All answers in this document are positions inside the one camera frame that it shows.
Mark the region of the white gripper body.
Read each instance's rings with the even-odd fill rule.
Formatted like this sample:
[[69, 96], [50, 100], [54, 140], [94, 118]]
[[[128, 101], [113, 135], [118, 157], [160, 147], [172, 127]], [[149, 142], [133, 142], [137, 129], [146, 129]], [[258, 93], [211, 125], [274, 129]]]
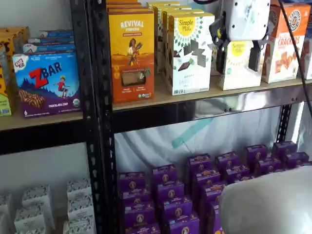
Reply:
[[225, 31], [229, 41], [262, 39], [267, 31], [269, 0], [223, 0]]

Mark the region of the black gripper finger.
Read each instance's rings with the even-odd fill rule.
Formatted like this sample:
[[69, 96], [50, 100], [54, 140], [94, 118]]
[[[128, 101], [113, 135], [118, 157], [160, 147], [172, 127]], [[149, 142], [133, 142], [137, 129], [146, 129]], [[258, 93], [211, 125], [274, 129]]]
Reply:
[[272, 21], [269, 20], [264, 37], [259, 40], [252, 40], [253, 47], [251, 48], [250, 51], [248, 66], [251, 70], [255, 72], [257, 72], [259, 69], [261, 51], [264, 49], [265, 44], [269, 41], [269, 37], [271, 36], [273, 29], [274, 24]]
[[230, 42], [226, 30], [226, 15], [221, 15], [209, 26], [212, 41], [217, 48], [216, 69], [224, 73], [227, 46]]

